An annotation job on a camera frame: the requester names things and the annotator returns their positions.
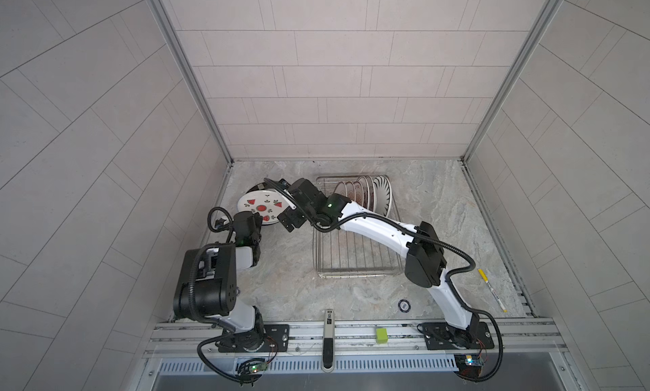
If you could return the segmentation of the strawberry pattern white plate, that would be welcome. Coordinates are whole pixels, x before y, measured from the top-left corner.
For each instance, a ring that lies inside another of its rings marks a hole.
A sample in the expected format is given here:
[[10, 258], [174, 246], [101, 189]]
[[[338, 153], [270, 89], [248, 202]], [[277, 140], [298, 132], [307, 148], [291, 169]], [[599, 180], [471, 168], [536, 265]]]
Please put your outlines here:
[[247, 192], [237, 202], [238, 212], [250, 211], [259, 214], [263, 225], [278, 223], [279, 214], [288, 208], [295, 209], [296, 206], [273, 189]]

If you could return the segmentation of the blue striped white plate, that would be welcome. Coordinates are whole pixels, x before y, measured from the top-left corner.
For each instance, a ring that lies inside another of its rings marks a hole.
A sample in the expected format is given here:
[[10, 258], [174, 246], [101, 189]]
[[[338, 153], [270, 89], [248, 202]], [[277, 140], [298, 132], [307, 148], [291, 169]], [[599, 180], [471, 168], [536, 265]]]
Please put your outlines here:
[[392, 209], [393, 195], [389, 179], [379, 175], [373, 180], [375, 205], [374, 212], [387, 217]]

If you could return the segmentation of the black rimmed mirror plate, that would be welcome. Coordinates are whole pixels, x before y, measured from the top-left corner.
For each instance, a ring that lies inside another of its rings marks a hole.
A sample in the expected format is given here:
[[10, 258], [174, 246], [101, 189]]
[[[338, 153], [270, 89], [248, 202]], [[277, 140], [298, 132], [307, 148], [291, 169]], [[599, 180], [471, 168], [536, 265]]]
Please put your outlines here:
[[252, 193], [256, 191], [265, 191], [269, 188], [269, 185], [266, 182], [258, 183], [252, 186], [246, 193]]

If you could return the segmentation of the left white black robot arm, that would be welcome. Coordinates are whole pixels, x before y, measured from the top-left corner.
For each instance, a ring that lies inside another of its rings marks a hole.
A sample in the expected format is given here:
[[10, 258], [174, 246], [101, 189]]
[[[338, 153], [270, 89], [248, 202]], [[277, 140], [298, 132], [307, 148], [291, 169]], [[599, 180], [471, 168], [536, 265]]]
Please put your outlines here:
[[226, 350], [259, 350], [266, 338], [262, 314], [238, 299], [238, 272], [259, 262], [263, 218], [243, 211], [231, 215], [222, 207], [208, 213], [208, 229], [227, 232], [223, 243], [188, 250], [173, 297], [176, 319], [216, 325], [228, 338]]

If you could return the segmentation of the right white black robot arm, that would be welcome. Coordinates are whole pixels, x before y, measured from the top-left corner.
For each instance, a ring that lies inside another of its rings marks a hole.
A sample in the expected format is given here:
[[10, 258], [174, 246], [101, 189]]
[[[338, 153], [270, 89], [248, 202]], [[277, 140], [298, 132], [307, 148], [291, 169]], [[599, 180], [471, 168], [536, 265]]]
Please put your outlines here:
[[374, 240], [402, 257], [405, 276], [426, 289], [443, 312], [443, 328], [435, 328], [431, 323], [418, 325], [418, 331], [425, 337], [455, 349], [504, 350], [502, 333], [494, 317], [469, 306], [452, 280], [457, 274], [472, 272], [475, 261], [464, 251], [441, 241], [433, 225], [397, 222], [346, 196], [325, 196], [308, 179], [301, 178], [293, 184], [269, 178], [264, 182], [294, 205], [279, 215], [287, 231], [304, 223], [323, 234], [343, 230]]

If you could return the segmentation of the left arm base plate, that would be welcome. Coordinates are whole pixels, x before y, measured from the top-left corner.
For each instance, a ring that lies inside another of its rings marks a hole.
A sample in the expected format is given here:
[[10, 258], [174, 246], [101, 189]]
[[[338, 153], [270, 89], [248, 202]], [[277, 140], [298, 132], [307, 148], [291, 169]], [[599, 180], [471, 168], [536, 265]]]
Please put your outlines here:
[[230, 335], [216, 345], [220, 353], [286, 352], [288, 341], [289, 325], [264, 324], [247, 332]]

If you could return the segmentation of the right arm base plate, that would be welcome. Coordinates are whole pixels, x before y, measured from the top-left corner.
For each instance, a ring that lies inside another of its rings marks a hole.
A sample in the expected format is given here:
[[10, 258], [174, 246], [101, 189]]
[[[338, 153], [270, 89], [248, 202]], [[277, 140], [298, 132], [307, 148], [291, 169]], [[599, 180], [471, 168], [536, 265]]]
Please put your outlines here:
[[492, 350], [494, 338], [487, 323], [463, 330], [447, 323], [419, 323], [416, 329], [425, 338], [428, 350]]

